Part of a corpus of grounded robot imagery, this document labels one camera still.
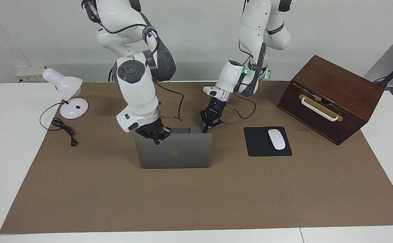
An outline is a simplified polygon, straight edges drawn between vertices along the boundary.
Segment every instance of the black mouse pad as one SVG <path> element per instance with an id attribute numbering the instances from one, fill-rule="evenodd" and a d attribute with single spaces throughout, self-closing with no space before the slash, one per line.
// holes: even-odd
<path id="1" fill-rule="evenodd" d="M 269 130 L 278 129 L 285 139 L 286 148 L 276 150 L 269 137 Z M 284 127 L 244 128 L 247 153 L 250 157 L 292 156 L 291 146 Z"/>

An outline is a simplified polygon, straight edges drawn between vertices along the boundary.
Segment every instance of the computer mouse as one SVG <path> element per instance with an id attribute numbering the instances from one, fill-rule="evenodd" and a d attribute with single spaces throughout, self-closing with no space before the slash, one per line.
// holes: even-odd
<path id="1" fill-rule="evenodd" d="M 285 139 L 283 138 L 283 135 L 279 130 L 269 130 L 269 136 L 276 150 L 284 150 L 286 148 Z"/>

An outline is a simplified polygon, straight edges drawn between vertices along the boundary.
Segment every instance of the white table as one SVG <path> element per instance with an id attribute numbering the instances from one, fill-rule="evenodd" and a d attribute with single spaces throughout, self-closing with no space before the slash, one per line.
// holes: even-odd
<path id="1" fill-rule="evenodd" d="M 60 102 L 49 83 L 0 84 L 0 228 L 46 130 L 39 115 Z M 45 114 L 50 123 L 56 108 Z M 387 91 L 363 134 L 393 184 L 393 96 Z M 385 243 L 393 242 L 393 226 L 257 229 L 241 231 L 181 231 L 2 235 L 0 242 L 247 242 L 247 243 Z"/>

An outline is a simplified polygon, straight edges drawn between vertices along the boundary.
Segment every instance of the box lid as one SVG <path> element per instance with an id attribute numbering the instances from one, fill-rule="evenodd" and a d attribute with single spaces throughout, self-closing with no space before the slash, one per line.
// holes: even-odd
<path id="1" fill-rule="evenodd" d="M 293 81 L 367 122 L 384 92 L 382 87 L 316 55 Z"/>

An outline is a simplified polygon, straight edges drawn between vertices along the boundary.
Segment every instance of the brown wooden chest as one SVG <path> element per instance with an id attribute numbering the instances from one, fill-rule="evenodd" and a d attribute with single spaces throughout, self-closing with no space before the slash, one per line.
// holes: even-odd
<path id="1" fill-rule="evenodd" d="M 384 89 L 314 56 L 292 79 L 278 108 L 336 145 L 370 119 Z"/>

